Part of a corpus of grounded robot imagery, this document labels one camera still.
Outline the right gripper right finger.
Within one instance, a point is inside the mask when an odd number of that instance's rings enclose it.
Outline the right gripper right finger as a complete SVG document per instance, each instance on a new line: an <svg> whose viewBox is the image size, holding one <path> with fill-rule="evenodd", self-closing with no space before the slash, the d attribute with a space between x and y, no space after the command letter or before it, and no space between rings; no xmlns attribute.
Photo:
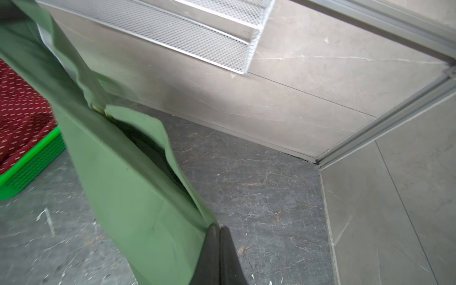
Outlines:
<svg viewBox="0 0 456 285"><path fill-rule="evenodd" d="M238 259L231 232L227 226L220 228L219 263L221 285L248 285Z"/></svg>

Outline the red polka dot skirt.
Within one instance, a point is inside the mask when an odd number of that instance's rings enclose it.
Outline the red polka dot skirt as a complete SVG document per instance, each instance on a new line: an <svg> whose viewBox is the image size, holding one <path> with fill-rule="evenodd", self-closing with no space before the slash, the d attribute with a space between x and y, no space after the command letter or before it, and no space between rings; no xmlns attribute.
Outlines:
<svg viewBox="0 0 456 285"><path fill-rule="evenodd" d="M56 125L49 102L1 61L1 174Z"/></svg>

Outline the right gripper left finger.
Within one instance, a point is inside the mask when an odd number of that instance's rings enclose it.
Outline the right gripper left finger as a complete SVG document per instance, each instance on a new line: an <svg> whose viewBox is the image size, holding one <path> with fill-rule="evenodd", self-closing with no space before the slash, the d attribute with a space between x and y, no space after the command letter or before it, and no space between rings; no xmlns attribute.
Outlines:
<svg viewBox="0 0 456 285"><path fill-rule="evenodd" d="M190 285L220 284L220 228L213 224L205 240Z"/></svg>

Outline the green skirt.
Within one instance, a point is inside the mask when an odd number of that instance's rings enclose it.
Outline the green skirt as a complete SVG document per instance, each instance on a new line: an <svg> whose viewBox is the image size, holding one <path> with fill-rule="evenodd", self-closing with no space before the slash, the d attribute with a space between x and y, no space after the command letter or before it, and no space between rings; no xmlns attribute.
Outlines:
<svg viewBox="0 0 456 285"><path fill-rule="evenodd" d="M189 285L217 220L156 118L115 105L48 11L1 2L1 58L52 107L98 222L141 285Z"/></svg>

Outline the green plastic basket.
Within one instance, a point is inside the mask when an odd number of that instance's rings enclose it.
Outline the green plastic basket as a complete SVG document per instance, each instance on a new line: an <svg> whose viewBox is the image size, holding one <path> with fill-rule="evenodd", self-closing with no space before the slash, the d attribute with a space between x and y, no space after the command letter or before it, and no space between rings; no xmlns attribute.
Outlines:
<svg viewBox="0 0 456 285"><path fill-rule="evenodd" d="M1 175L1 201L24 190L65 148L61 131L56 127Z"/></svg>

